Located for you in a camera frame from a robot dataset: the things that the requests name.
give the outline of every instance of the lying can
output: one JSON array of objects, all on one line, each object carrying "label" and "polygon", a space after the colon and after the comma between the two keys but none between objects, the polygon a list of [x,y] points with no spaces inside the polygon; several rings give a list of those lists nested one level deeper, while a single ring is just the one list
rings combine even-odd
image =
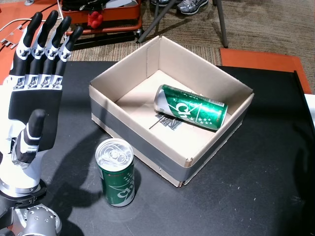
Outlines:
[{"label": "lying can", "polygon": [[133,150],[122,139],[107,139],[96,149],[95,158],[109,204],[124,207],[134,198]]},{"label": "lying can", "polygon": [[222,102],[161,85],[154,99],[154,109],[190,123],[218,130],[225,119],[227,105]]}]

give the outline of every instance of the soda can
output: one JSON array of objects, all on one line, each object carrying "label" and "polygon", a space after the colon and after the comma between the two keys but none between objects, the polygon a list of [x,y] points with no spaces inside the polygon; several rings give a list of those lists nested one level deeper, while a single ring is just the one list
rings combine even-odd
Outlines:
[{"label": "soda can", "polygon": [[161,85],[154,99],[154,109],[212,130],[225,119],[227,105],[207,97],[168,85]]},{"label": "soda can", "polygon": [[96,149],[95,158],[109,204],[124,207],[134,198],[133,150],[123,139],[107,139]]}]

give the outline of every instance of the orange floor mat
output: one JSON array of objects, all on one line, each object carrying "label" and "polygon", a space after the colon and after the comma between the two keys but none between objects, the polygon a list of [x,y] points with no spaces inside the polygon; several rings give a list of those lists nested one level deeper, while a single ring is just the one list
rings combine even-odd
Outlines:
[{"label": "orange floor mat", "polygon": [[[43,9],[56,3],[56,0],[35,0],[35,2],[30,6],[25,6],[24,1],[21,2],[10,2],[0,4],[0,29],[12,20],[19,18],[30,18],[36,12],[42,11]],[[50,7],[49,9],[42,12],[43,20],[45,20],[52,10],[57,10],[57,5]],[[10,24],[8,27],[0,31],[0,41],[6,38],[11,32],[13,32],[19,25],[24,21],[17,21]],[[23,25],[23,29],[27,26],[29,22]],[[10,47],[4,47],[0,51],[0,85],[3,83],[4,79],[7,77],[15,49],[10,49]]]},{"label": "orange floor mat", "polygon": [[276,53],[252,52],[220,48],[222,65],[276,71],[297,71],[304,93],[312,94],[298,57]]}]

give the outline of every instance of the chair leg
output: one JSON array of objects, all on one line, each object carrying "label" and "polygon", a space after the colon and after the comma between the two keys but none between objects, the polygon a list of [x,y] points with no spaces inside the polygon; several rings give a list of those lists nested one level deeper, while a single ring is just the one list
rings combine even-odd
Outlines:
[{"label": "chair leg", "polygon": [[156,3],[156,11],[154,13],[154,19],[156,19],[158,16],[158,5],[159,5],[159,0],[157,0],[157,3]]},{"label": "chair leg", "polygon": [[221,0],[215,0],[215,2],[216,2],[217,7],[218,7],[223,47],[227,48],[228,47],[228,41],[227,41],[226,30],[225,30],[225,22],[224,22],[222,2],[221,2]]},{"label": "chair leg", "polygon": [[152,21],[152,23],[149,25],[149,27],[146,29],[146,31],[143,32],[141,37],[138,39],[138,43],[142,43],[144,39],[148,36],[148,34],[152,31],[152,29],[159,23],[159,21],[165,16],[165,14],[168,12],[169,9],[172,8],[173,5],[175,5],[177,0],[171,0],[166,7],[158,14],[158,16]]}]

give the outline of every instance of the white cable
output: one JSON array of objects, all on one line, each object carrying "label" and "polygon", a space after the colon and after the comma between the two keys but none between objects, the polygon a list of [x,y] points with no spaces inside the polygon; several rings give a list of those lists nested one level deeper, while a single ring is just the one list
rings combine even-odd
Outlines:
[{"label": "white cable", "polygon": [[13,21],[10,21],[8,24],[6,24],[5,26],[3,26],[1,29],[0,29],[0,31],[2,31],[5,27],[7,27],[8,25],[10,25],[10,24],[12,24],[12,23],[14,23],[14,22],[16,22],[16,21],[31,21],[32,19],[30,19],[30,18],[20,18],[20,19],[15,19],[15,20],[13,20]]},{"label": "white cable", "polygon": [[[57,4],[58,4],[59,14],[61,15],[61,19],[63,20],[63,12],[61,11],[61,6],[60,6],[60,3],[59,3],[59,0],[57,0]],[[67,36],[66,36],[66,34],[64,33],[63,39],[66,40],[66,38],[67,38]]]},{"label": "white cable", "polygon": [[59,14],[61,16],[61,19],[63,19],[63,13],[61,11],[61,6],[60,6],[60,3],[59,3],[59,0],[57,0],[57,4],[58,4],[58,10],[59,10]]}]

